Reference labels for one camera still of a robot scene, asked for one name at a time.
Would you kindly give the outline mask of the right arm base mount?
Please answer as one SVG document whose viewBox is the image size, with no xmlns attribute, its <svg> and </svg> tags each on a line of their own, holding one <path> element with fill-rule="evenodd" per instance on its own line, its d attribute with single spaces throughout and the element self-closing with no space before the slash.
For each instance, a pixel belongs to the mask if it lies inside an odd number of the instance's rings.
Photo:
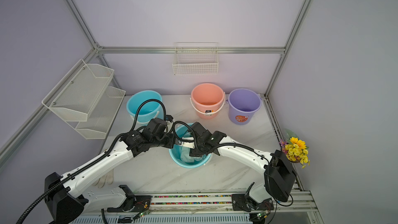
<svg viewBox="0 0 398 224">
<path fill-rule="evenodd" d="M 274 210 L 274 204 L 271 198 L 265 199 L 261 203 L 259 203 L 249 195 L 253 185 L 255 185 L 255 182 L 250 184 L 244 194 L 231 195 L 233 210 L 245 212 Z"/>
</svg>

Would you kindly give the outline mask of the mint green microfiber cloth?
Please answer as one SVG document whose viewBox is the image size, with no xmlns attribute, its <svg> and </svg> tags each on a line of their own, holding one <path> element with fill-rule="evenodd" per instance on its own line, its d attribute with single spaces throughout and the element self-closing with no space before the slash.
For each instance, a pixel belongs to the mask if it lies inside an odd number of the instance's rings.
<svg viewBox="0 0 398 224">
<path fill-rule="evenodd" d="M 188 139 L 188 138 L 193 138 L 193 137 L 191 136 L 191 134 L 186 132 L 184 134 L 184 136 L 182 137 L 182 139 Z M 180 159 L 182 162 L 184 162 L 186 164 L 189 164 L 189 165 L 198 164 L 206 158 L 205 155 L 202 155 L 200 153 L 199 154 L 194 153 L 194 149 L 189 149 L 187 147 L 182 147 L 182 146 L 180 146 L 180 147 L 181 147 Z"/>
</svg>

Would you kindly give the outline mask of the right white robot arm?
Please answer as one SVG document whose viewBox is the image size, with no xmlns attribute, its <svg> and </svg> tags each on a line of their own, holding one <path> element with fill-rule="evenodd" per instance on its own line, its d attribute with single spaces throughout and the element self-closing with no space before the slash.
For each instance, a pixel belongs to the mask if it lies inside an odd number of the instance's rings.
<svg viewBox="0 0 398 224">
<path fill-rule="evenodd" d="M 192 156 L 216 154 L 238 161 L 263 175 L 263 182 L 249 186 L 247 202 L 254 205 L 273 199 L 282 203 L 291 198 L 296 172 L 285 154 L 266 152 L 242 144 L 225 133 L 211 133 L 199 122 L 188 128 L 193 138 Z"/>
</svg>

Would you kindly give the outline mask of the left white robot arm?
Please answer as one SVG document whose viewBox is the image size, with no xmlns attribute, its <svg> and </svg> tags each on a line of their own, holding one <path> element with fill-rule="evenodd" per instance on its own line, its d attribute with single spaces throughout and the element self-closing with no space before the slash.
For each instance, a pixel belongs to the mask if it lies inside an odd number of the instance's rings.
<svg viewBox="0 0 398 224">
<path fill-rule="evenodd" d="M 119 134 L 110 148 L 81 167 L 63 175 L 52 173 L 45 179 L 44 201 L 55 224 L 68 224 L 82 213 L 97 209 L 130 212 L 136 207 L 135 194 L 127 185 L 116 189 L 88 192 L 87 189 L 115 167 L 154 147 L 173 148 L 175 135 L 166 128 L 173 118 L 154 118 L 146 126 Z"/>
</svg>

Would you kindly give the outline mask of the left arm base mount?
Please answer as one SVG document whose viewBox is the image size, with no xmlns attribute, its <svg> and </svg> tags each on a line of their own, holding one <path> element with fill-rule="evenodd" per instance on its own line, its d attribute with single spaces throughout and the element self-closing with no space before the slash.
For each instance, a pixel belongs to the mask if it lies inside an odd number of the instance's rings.
<svg viewBox="0 0 398 224">
<path fill-rule="evenodd" d="M 119 188 L 123 190 L 126 199 L 121 206 L 108 208 L 108 213 L 141 213 L 150 208 L 152 196 L 135 195 L 127 185 L 120 185 Z"/>
</svg>

